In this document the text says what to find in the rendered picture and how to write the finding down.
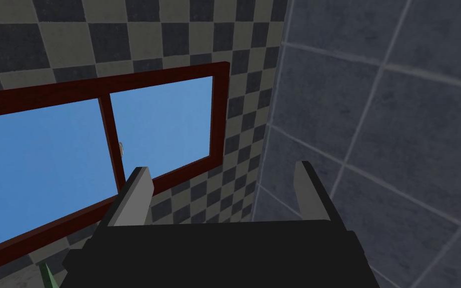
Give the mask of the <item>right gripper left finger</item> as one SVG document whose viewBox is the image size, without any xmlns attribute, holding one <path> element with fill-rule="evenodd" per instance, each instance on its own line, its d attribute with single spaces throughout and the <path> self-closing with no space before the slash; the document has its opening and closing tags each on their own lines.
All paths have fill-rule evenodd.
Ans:
<svg viewBox="0 0 461 288">
<path fill-rule="evenodd" d="M 134 168 L 98 226 L 143 226 L 153 192 L 154 184 L 149 168 Z"/>
</svg>

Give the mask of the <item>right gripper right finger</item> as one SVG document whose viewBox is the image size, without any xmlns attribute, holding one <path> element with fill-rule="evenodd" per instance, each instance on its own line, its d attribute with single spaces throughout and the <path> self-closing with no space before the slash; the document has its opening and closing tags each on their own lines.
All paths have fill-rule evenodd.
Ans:
<svg viewBox="0 0 461 288">
<path fill-rule="evenodd" d="M 303 220 L 326 220 L 345 229 L 336 207 L 309 161 L 297 161 L 293 187 Z"/>
</svg>

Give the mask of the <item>dark red framed window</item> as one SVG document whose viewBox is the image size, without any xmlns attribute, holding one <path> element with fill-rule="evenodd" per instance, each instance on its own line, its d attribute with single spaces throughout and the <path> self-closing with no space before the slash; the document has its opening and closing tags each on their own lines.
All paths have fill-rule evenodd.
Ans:
<svg viewBox="0 0 461 288">
<path fill-rule="evenodd" d="M 160 194 L 223 163 L 227 61 L 0 90 L 0 278 L 99 222 L 131 165 Z"/>
</svg>

